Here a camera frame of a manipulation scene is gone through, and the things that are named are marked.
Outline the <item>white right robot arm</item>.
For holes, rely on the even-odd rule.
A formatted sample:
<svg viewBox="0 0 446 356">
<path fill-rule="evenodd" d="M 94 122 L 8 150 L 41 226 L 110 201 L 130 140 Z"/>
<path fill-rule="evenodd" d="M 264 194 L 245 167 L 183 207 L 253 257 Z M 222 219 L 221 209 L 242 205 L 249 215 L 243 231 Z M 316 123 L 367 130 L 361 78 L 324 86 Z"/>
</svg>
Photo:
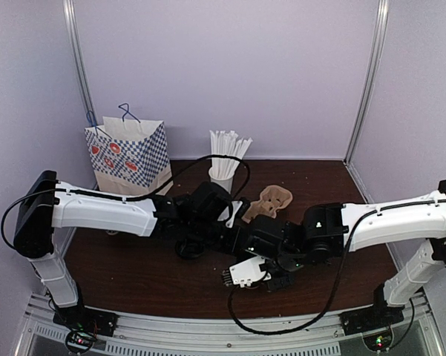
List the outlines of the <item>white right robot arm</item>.
<svg viewBox="0 0 446 356">
<path fill-rule="evenodd" d="M 372 327 L 402 319 L 404 305 L 438 270 L 446 267 L 446 179 L 435 191 L 409 200 L 372 205 L 333 203 L 308 208 L 299 225 L 258 216 L 240 248 L 251 255 L 229 269 L 229 282 L 241 288 L 275 281 L 309 264 L 345 258 L 372 245 L 421 239 L 403 269 L 374 292 L 373 305 L 349 313 Z"/>
</svg>

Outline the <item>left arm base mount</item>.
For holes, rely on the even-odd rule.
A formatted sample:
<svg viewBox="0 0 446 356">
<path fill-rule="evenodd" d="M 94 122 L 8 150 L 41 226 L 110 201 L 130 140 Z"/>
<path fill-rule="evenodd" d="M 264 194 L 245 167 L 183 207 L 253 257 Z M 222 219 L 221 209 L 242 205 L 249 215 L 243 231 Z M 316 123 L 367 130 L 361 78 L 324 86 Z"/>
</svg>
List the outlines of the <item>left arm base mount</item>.
<svg viewBox="0 0 446 356">
<path fill-rule="evenodd" d="M 99 342 L 99 336 L 112 337 L 117 320 L 113 312 L 78 306 L 54 307 L 53 322 L 68 329 L 64 344 L 74 354 L 90 351 Z"/>
</svg>

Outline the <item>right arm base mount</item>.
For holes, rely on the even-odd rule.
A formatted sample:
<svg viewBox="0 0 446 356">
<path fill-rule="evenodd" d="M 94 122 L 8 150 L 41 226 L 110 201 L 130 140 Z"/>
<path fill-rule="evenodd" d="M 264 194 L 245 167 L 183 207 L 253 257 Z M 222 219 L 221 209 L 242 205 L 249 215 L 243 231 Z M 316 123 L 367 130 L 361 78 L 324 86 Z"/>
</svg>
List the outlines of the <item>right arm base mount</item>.
<svg viewBox="0 0 446 356">
<path fill-rule="evenodd" d="M 363 344 L 369 351 L 387 352 L 394 346 L 392 326 L 404 320 L 403 309 L 369 306 L 343 312 L 340 319 L 344 334 L 361 334 Z"/>
</svg>

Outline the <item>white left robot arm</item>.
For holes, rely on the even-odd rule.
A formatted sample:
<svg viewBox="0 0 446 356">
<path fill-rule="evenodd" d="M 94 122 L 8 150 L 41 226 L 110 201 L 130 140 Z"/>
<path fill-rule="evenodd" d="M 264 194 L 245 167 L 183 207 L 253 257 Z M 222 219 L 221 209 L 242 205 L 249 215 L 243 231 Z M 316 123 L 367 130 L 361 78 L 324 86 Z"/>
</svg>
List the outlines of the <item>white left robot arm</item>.
<svg viewBox="0 0 446 356">
<path fill-rule="evenodd" d="M 92 314 L 54 247 L 55 228 L 125 232 L 175 240 L 181 248 L 193 245 L 202 251 L 236 236 L 234 221 L 247 206 L 213 182 L 203 182 L 192 194 L 176 198 L 157 193 L 138 197 L 81 189 L 58 181 L 54 171 L 42 172 L 16 204 L 13 247 L 38 271 L 56 313 L 75 329 L 87 328 Z"/>
</svg>

